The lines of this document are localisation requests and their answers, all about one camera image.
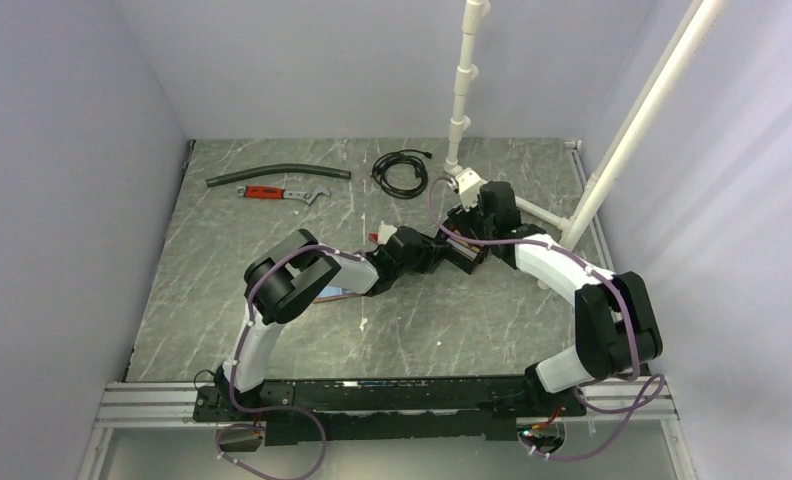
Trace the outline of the brown leather card holder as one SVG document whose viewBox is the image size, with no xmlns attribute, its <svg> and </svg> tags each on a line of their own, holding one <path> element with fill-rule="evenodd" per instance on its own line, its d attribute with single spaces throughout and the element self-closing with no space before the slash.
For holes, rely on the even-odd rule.
<svg viewBox="0 0 792 480">
<path fill-rule="evenodd" d="M 346 290 L 346 289 L 329 286 L 329 287 L 324 288 L 317 295 L 317 297 L 313 300 L 313 303 L 314 304 L 322 304 L 322 303 L 339 301 L 339 300 L 345 300 L 345 299 L 351 299 L 351 298 L 357 298 L 357 297 L 361 297 L 361 294 L 358 294 L 358 293 L 355 293 L 355 292 L 352 292 L 352 291 L 349 291 L 349 290 Z"/>
</svg>

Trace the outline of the black card box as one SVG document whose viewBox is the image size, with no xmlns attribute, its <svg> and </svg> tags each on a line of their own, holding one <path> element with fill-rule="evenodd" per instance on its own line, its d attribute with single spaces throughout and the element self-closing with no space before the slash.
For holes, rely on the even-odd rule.
<svg viewBox="0 0 792 480">
<path fill-rule="evenodd" d="M 442 230 L 437 232 L 435 238 L 446 244 L 442 254 L 443 258 L 468 275 L 471 275 L 487 257 L 487 247 L 475 246 L 454 239 Z"/>
</svg>

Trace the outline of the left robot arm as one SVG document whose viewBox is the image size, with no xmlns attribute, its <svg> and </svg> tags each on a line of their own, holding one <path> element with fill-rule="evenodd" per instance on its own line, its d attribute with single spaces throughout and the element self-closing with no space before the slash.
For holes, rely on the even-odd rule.
<svg viewBox="0 0 792 480">
<path fill-rule="evenodd" d="M 220 407 L 236 420 L 261 404 L 269 358 L 285 325 L 329 287 L 376 296 L 409 273 L 433 272 L 451 245 L 413 228 L 382 226 L 369 252 L 347 253 L 320 243 L 306 229 L 291 233 L 244 273 L 244 321 L 232 356 L 218 368 Z"/>
</svg>

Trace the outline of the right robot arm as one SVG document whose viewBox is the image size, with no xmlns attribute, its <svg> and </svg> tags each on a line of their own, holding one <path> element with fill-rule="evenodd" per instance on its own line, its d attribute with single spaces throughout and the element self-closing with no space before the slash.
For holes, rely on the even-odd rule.
<svg viewBox="0 0 792 480">
<path fill-rule="evenodd" d="M 460 207 L 448 214 L 447 236 L 487 249 L 510 267 L 558 293 L 573 308 L 574 343 L 531 366 L 523 388 L 529 411 L 546 415 L 562 391 L 611 377 L 630 380 L 658 358 L 663 340 L 647 287 L 634 272 L 597 267 L 562 247 L 543 229 L 525 223 L 507 182 L 452 180 Z"/>
</svg>

